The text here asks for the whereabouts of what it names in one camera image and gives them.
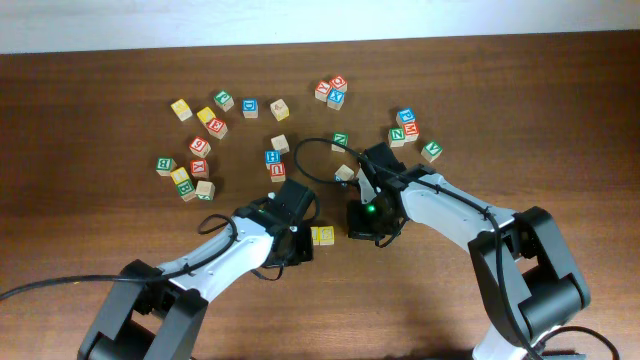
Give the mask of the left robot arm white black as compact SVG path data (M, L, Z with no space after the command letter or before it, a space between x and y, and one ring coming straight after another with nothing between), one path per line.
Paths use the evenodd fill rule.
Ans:
M283 270L312 259L310 221L317 203L291 179L240 207L191 253L152 267L135 260L121 271L82 341L80 359L188 359L209 304L246 273Z

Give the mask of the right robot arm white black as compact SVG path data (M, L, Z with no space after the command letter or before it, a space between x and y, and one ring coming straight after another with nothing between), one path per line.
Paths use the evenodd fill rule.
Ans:
M471 258L491 325L474 359L536 358L542 338L591 303L591 293L546 210L490 205L434 168L408 168L379 143L359 154L360 200L348 205L349 235L389 245L409 222L434 229Z

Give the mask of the yellow block S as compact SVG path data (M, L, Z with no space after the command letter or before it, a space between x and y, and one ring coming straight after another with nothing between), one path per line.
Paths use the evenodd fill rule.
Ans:
M335 243L335 232L333 226L323 226L318 229L319 245L329 246Z

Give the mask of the yellow block edge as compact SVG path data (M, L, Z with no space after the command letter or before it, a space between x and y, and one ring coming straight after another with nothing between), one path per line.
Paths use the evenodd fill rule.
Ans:
M319 235L318 235L318 233L319 233L319 228L318 228L317 226L312 226L312 227L310 228L310 231L311 231L311 237L312 237L312 244L313 244L314 246L318 246L318 245L320 244L320 242L319 242Z

